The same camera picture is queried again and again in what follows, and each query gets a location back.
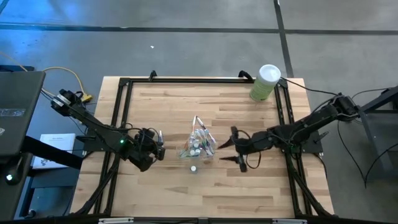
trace concrete floor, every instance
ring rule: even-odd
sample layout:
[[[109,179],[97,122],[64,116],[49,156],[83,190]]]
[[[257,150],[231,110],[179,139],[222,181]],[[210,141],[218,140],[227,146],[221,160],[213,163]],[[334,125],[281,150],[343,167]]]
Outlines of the concrete floor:
[[[280,0],[286,29],[398,30],[394,0]],[[278,28],[272,0],[10,0],[0,22],[84,26]],[[398,36],[287,35],[295,77],[306,86],[346,95],[398,84]],[[240,70],[255,75],[266,63],[286,76],[279,34],[210,34],[171,32],[60,32],[1,30],[0,50],[36,69],[63,66],[80,74],[88,93],[98,95],[106,75],[235,77]],[[0,64],[10,64],[0,58]],[[77,90],[74,77],[49,72],[45,87]],[[359,105],[379,93],[356,98]],[[312,108],[328,95],[308,92]],[[331,199],[337,215],[381,222],[398,221],[398,181],[371,182],[365,189],[344,150],[336,123],[323,128],[322,140]],[[28,135],[79,133],[40,97]],[[369,146],[358,124],[341,124],[350,151],[367,170]],[[41,216],[60,215],[68,200],[59,200]],[[32,208],[38,208],[34,202]]]

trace wooden tabletop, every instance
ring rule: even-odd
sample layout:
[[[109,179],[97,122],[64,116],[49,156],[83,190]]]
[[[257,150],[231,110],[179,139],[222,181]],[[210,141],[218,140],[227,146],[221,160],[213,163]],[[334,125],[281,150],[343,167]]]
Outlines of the wooden tabletop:
[[[110,124],[120,77],[104,77],[95,116]],[[304,85],[303,79],[291,79]],[[190,161],[177,157],[199,116],[219,144],[228,140],[231,126],[250,135],[278,125],[274,94],[260,103],[249,97],[251,84],[135,83],[127,121],[137,128],[162,130],[165,159],[149,170],[139,170],[121,161],[112,216],[132,217],[294,217],[284,155],[273,148],[262,152],[259,168],[241,173],[237,164],[219,158],[236,155],[234,147],[216,151],[212,161],[197,162],[197,174],[189,171]],[[305,90],[289,84],[294,118],[310,112]],[[120,124],[123,93],[118,124]],[[100,179],[104,153],[95,152],[83,161],[71,212],[89,199]],[[249,156],[252,166],[258,154]],[[333,213],[325,171],[317,157],[303,155],[307,184],[314,196]],[[106,204],[105,191],[102,207]],[[300,208],[304,211],[301,190]]]

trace yellow cable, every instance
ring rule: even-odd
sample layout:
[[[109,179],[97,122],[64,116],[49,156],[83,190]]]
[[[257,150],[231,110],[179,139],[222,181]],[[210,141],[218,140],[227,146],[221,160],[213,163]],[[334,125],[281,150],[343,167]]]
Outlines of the yellow cable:
[[[5,54],[2,51],[0,51],[0,54],[5,56],[6,58],[8,58],[10,61],[14,62],[16,65],[20,66],[21,69],[23,69],[25,72],[27,72],[27,69],[24,66],[22,66],[17,60],[13,59],[12,57],[8,56],[7,54]],[[87,95],[86,92],[83,90],[83,84],[81,83],[81,80],[80,80],[79,76],[74,71],[72,71],[72,70],[70,70],[68,68],[64,68],[64,67],[49,67],[49,68],[45,68],[43,70],[43,72],[48,71],[48,70],[53,70],[53,69],[65,70],[65,71],[68,71],[68,72],[70,72],[70,73],[75,75],[77,81],[79,82],[81,92],[83,93],[83,97],[82,97],[82,101],[83,102],[90,101],[93,98],[93,96]],[[42,91],[45,92],[46,94],[52,96],[52,97],[55,96],[51,92],[47,91],[45,88],[42,88]]]

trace white cap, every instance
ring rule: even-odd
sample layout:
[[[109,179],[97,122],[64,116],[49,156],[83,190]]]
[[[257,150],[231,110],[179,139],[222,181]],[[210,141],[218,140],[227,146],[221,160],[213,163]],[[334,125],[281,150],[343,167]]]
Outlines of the white cap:
[[[275,65],[263,65],[257,78],[264,84],[275,85],[280,79],[280,70]]]

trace black laptop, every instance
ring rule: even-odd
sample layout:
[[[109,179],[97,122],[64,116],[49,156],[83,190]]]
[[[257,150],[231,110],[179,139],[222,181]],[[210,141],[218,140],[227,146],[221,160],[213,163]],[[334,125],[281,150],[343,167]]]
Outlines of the black laptop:
[[[0,162],[19,153],[44,72],[0,72]]]

